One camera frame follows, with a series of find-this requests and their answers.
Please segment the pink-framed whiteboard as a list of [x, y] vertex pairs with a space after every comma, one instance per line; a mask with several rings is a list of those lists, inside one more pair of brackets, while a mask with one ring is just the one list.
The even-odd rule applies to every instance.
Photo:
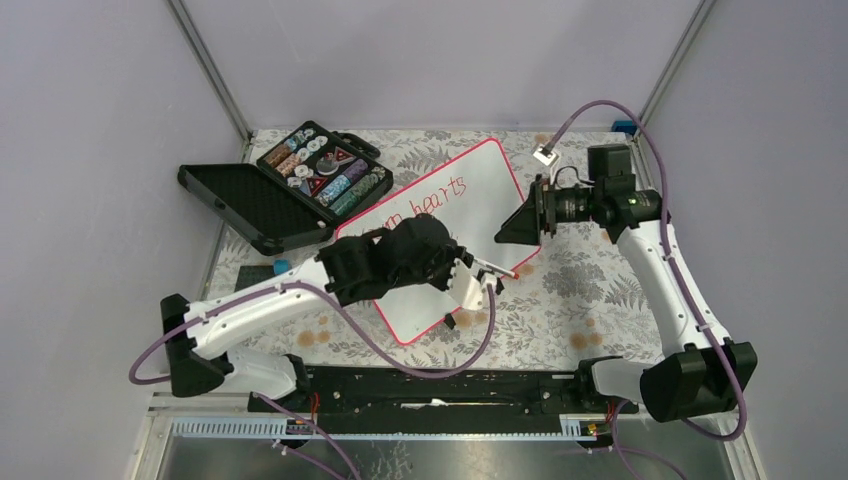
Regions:
[[[495, 234], [525, 201], [501, 143], [488, 138], [385, 197], [336, 230], [337, 238], [361, 235], [426, 213], [440, 220], [450, 236], [477, 258], [513, 270], [537, 255], [535, 245], [498, 244]], [[434, 328], [459, 304], [428, 285], [388, 292], [374, 302], [395, 340], [409, 345]]]

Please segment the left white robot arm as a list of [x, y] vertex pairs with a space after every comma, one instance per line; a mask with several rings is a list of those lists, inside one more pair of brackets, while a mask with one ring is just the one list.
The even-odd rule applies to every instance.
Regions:
[[417, 285], [462, 308], [481, 307], [489, 288], [473, 274], [473, 262], [440, 220], [420, 214], [393, 229], [341, 237], [300, 266], [241, 293], [207, 302], [167, 296], [160, 312], [171, 393], [187, 398], [229, 386], [299, 410], [311, 387], [292, 356], [235, 353], [233, 347], [322, 306], [345, 308]]

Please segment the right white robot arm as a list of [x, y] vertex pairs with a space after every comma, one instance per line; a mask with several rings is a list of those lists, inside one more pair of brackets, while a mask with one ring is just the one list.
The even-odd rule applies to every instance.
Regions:
[[606, 231], [640, 284], [663, 359], [654, 365], [615, 356], [583, 360], [575, 402], [597, 412], [612, 399], [627, 400], [660, 423], [741, 411], [758, 363], [753, 346], [735, 342], [699, 293], [661, 195], [636, 185], [629, 148], [593, 146], [587, 154], [587, 181], [561, 188], [537, 176], [527, 200], [494, 236], [500, 244], [538, 245], [562, 224], [592, 222]]

